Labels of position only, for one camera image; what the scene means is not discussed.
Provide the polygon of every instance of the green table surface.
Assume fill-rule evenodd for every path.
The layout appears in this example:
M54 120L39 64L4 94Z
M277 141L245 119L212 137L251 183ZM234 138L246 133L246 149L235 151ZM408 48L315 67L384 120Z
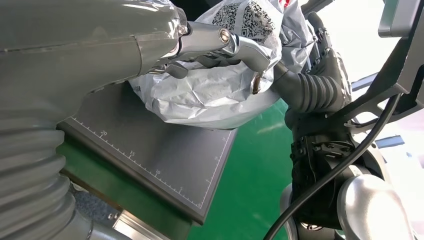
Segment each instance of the green table surface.
M291 131L287 105L279 100L241 126L203 226L80 143L66 138L57 151L65 170L172 240L260 240L280 214L283 189L291 181ZM284 230L276 239L288 239Z

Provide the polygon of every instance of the robotic hand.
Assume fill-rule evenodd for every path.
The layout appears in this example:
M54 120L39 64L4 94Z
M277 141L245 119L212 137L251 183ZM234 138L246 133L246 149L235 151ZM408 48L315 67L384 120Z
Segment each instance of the robotic hand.
M318 233L313 231L318 226L343 229L351 239L377 239L366 231L376 226L364 223L366 216L360 213L381 203L372 201L379 193L391 199L396 194L375 180L386 180L386 175L370 145L385 123L423 108L423 1L416 2L414 14L407 15L413 23L408 35L368 92L353 102L346 100L337 77L294 74L282 64L274 68L274 88L294 113L287 114L294 119L293 184L291 205L265 239L272 239L290 219L296 227L292 236L303 238L302 229ZM127 239L75 211L67 193L69 179L59 175L65 159L55 148L64 135L56 123L74 114L87 93L146 73L183 78L187 70L176 61L206 67L243 61L259 73L269 64L266 52L253 41L218 26L186 23L184 13L166 0L5 0L0 2L0 23L2 239ZM386 109L379 109L377 104L388 98ZM351 121L361 112L380 118ZM371 128L361 144L351 138L351 133ZM359 172L370 174L356 176ZM364 196L369 201L361 205ZM402 211L398 216L406 219ZM410 239L406 225L396 239Z
M188 70L177 61L197 61L213 68L225 61L237 64L243 61L250 69L262 73L270 64L267 52L255 41L229 32L226 28L199 22L180 26L177 45L160 58L149 73L163 74L182 79Z

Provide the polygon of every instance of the clear plastic film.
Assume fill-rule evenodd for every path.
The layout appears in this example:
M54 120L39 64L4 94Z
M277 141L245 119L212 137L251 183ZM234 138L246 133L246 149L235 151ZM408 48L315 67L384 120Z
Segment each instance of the clear plastic film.
M181 62L189 69L187 77L146 74L130 81L135 93L167 123L211 129L241 126L279 99L269 89L274 65L283 59L288 68L299 72L312 48L312 36L297 1L290 1L287 7L284 4L278 0L224 0L196 20L227 28L267 50L271 61L259 83L255 83L258 73L243 62L209 69L197 62ZM282 26L285 18L290 26ZM254 84L259 85L257 94L252 91Z

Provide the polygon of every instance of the crumpled plastic bag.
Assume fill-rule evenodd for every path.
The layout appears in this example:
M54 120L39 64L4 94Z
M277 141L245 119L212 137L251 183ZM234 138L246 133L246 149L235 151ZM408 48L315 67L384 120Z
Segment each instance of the crumpled plastic bag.
M271 62L258 94L252 94L257 73L243 62L209 69L197 62L180 62L189 69L187 77L146 74L130 81L134 92L167 123L233 129L248 122L279 99L269 89L274 65L282 58L287 68L300 72L314 44L297 0L286 7L285 3L223 0L196 20L227 28L269 50Z

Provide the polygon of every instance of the screw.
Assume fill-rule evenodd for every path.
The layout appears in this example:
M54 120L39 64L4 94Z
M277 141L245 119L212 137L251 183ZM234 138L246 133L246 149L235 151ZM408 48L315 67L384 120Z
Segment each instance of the screw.
M189 32L189 29L187 28L187 26L178 26L177 29L178 29L178 34L180 36Z
M221 42L227 44L230 41L230 32L225 28L221 28L219 30L219 39Z

